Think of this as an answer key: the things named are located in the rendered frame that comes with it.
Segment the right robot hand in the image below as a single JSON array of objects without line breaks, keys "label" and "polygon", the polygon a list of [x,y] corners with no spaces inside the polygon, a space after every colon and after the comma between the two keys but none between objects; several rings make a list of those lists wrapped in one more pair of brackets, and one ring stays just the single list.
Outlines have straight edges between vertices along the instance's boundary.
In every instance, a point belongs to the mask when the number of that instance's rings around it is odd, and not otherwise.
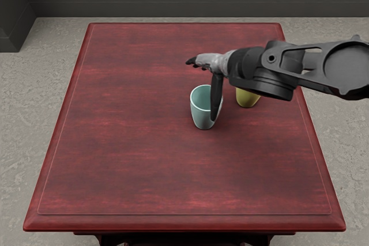
[{"label": "right robot hand", "polygon": [[235,50],[230,50],[224,54],[203,53],[190,58],[185,62],[195,68],[209,70],[213,76],[210,89],[210,119],[215,122],[220,109],[223,96],[224,77],[228,76],[228,62]]}]

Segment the yellow cup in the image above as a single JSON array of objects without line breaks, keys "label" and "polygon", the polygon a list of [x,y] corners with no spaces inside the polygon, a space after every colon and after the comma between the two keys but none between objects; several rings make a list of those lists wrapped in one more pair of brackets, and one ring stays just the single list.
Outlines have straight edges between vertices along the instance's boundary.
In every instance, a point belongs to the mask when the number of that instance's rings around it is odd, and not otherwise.
[{"label": "yellow cup", "polygon": [[260,97],[258,94],[236,88],[236,101],[243,108],[252,108]]}]

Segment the light teal cup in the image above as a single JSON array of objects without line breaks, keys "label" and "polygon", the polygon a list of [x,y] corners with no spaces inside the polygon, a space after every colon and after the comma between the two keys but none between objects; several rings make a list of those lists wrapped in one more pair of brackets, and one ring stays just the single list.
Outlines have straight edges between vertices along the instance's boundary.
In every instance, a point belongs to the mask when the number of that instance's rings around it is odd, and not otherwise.
[{"label": "light teal cup", "polygon": [[214,125],[210,119],[210,90],[210,85],[200,85],[190,93],[191,115],[196,127],[202,130],[208,130]]}]

